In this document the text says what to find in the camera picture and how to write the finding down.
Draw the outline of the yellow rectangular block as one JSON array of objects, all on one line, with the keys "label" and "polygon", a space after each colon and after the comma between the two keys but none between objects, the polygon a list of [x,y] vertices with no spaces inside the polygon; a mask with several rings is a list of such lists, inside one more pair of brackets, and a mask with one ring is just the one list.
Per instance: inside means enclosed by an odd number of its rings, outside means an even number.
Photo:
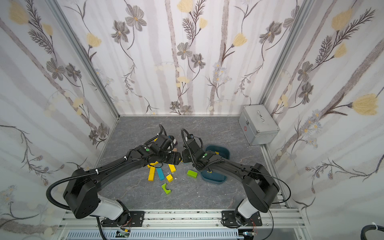
[{"label": "yellow rectangular block", "polygon": [[176,167],[172,164],[168,164],[169,168],[170,168],[170,171],[171,173],[174,173],[176,171]]}]

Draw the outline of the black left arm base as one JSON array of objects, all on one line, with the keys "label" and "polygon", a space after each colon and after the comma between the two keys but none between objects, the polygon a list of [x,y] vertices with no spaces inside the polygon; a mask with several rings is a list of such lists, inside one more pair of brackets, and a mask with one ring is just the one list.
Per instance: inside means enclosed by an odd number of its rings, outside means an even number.
[{"label": "black left arm base", "polygon": [[104,218],[101,221],[103,227],[141,227],[143,225],[145,211],[130,211],[122,201],[117,200],[120,207],[123,208],[122,214],[116,219]]}]

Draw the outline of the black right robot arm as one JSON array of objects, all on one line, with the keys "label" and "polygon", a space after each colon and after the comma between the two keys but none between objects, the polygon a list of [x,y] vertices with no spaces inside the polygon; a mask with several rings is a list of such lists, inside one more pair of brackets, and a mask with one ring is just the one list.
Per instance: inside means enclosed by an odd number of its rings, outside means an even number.
[{"label": "black right robot arm", "polygon": [[183,138],[183,160],[193,163],[199,172],[212,170],[242,183],[247,198],[237,207],[237,213],[249,219],[255,212],[267,213],[280,191],[276,178],[261,164],[243,165],[204,151],[195,138]]}]

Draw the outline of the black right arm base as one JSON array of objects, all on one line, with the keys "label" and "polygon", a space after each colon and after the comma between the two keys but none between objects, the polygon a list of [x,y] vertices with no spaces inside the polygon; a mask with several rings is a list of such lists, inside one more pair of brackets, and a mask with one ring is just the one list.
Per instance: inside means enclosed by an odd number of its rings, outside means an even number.
[{"label": "black right arm base", "polygon": [[221,211],[221,224],[227,228],[261,227],[263,225],[260,212],[257,211],[249,219],[245,219],[234,210]]}]

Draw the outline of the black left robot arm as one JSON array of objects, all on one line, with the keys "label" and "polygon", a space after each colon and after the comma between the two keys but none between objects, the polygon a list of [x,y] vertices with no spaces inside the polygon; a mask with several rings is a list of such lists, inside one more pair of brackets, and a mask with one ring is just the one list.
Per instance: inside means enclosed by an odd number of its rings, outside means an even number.
[{"label": "black left robot arm", "polygon": [[102,207],[98,192],[104,187],[129,172],[154,162],[178,165],[181,161],[182,155],[179,152],[162,150],[155,143],[140,145],[110,164],[89,171],[74,171],[63,198],[77,219],[88,216],[101,217],[104,215],[97,213],[97,209]]}]

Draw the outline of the long yellow block far left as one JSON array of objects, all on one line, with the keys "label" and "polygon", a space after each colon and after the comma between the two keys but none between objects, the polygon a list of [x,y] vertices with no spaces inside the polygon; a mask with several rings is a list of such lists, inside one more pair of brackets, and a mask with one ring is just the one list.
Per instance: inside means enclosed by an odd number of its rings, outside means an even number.
[{"label": "long yellow block far left", "polygon": [[148,168],[158,168],[157,165],[159,164],[159,162],[154,162],[154,163],[150,163],[147,165]]}]

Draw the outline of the small yellow block front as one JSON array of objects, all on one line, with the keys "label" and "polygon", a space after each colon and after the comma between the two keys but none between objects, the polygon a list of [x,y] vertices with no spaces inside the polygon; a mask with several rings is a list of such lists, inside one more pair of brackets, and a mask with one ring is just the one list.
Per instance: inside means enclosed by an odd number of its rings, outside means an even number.
[{"label": "small yellow block front", "polygon": [[169,183],[171,183],[171,182],[174,180],[174,178],[173,178],[173,176],[172,176],[171,174],[167,175],[167,176],[166,176],[166,179],[167,179],[167,181],[168,181]]}]

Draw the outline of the large teal flat block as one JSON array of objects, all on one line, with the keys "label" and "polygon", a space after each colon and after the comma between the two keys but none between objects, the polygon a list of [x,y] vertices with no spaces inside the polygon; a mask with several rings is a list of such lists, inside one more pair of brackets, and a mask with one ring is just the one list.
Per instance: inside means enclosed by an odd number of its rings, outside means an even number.
[{"label": "large teal flat block", "polygon": [[165,175],[164,175],[164,172],[163,172],[162,168],[156,168],[156,171],[158,173],[159,179],[161,181],[164,181],[165,180]]}]

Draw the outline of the green rectangular block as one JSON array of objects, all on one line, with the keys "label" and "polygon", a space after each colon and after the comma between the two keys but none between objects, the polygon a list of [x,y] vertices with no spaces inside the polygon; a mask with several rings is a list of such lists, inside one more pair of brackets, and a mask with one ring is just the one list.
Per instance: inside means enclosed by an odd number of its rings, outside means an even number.
[{"label": "green rectangular block", "polygon": [[192,170],[188,170],[187,176],[196,179],[198,176],[198,173]]}]

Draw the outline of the teal plastic bin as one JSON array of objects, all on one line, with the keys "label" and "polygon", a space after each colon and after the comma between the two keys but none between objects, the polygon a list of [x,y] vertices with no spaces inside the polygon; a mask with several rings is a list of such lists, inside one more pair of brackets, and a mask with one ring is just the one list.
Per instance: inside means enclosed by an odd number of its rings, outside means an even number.
[{"label": "teal plastic bin", "polygon": [[[230,156],[231,156],[230,151],[227,148],[224,148],[221,146],[210,145],[206,147],[206,151],[215,152],[216,154],[228,160],[230,159]],[[216,185],[223,184],[227,179],[225,175],[214,173],[213,171],[209,171],[209,170],[204,170],[203,172],[201,172],[201,177],[205,182],[216,184]]]}]

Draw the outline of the green arch block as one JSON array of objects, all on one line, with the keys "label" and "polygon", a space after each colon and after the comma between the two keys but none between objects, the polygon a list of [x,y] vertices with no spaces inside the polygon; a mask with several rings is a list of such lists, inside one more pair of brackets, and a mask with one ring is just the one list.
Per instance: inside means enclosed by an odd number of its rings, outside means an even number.
[{"label": "green arch block", "polygon": [[170,189],[168,189],[168,186],[166,183],[164,183],[162,185],[162,189],[164,190],[164,192],[166,193],[166,195],[169,195],[172,191]]}]

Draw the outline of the silver aluminium first aid case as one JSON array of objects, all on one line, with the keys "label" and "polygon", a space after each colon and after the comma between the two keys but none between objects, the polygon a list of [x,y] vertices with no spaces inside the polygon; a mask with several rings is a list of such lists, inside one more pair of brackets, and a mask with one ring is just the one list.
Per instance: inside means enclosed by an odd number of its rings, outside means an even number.
[{"label": "silver aluminium first aid case", "polygon": [[264,105],[244,106],[239,124],[250,146],[271,143],[280,130]]}]

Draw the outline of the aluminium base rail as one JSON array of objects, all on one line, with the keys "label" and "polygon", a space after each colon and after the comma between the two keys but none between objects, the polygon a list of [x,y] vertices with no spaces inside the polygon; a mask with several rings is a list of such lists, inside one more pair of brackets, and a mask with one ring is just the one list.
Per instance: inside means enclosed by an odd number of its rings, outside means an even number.
[{"label": "aluminium base rail", "polygon": [[[232,215],[234,210],[144,210],[144,216],[138,226],[128,224],[127,229],[143,231],[161,230],[228,230],[222,222],[226,221],[227,215]],[[277,234],[283,230],[288,234],[293,232],[297,240],[310,240],[311,237],[306,229],[304,220],[297,209],[270,209],[267,213],[256,213],[252,217],[256,226],[258,237],[264,238],[268,234]],[[58,231],[64,237],[65,232],[70,230],[97,230],[97,220],[94,217],[76,219],[75,216],[66,212]]]}]

